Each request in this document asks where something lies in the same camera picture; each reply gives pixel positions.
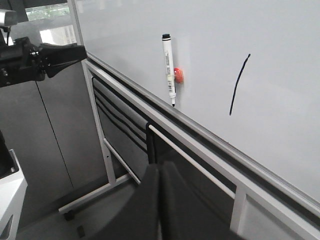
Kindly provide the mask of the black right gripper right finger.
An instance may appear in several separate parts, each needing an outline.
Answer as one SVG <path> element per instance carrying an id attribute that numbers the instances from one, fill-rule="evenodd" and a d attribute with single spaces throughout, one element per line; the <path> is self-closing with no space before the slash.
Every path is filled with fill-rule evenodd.
<path id="1" fill-rule="evenodd" d="M 239 240 L 193 193 L 173 162 L 160 169 L 159 216 L 164 240 Z"/>

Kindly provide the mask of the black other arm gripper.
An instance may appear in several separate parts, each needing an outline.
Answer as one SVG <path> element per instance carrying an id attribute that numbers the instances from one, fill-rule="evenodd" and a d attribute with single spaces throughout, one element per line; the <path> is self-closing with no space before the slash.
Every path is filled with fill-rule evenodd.
<path id="1" fill-rule="evenodd" d="M 86 48 L 76 43 L 39 47 L 28 37 L 15 40 L 13 45 L 0 41 L 0 86 L 8 87 L 29 81 L 43 81 L 45 74 L 52 78 L 69 66 L 87 58 Z"/>

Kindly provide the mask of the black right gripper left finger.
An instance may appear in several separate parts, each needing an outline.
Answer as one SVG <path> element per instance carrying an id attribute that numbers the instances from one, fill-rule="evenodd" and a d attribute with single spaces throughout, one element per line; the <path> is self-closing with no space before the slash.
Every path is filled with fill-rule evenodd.
<path id="1" fill-rule="evenodd" d="M 92 240 L 156 240 L 159 227 L 160 171 L 156 164 L 145 174 L 119 213 Z"/>

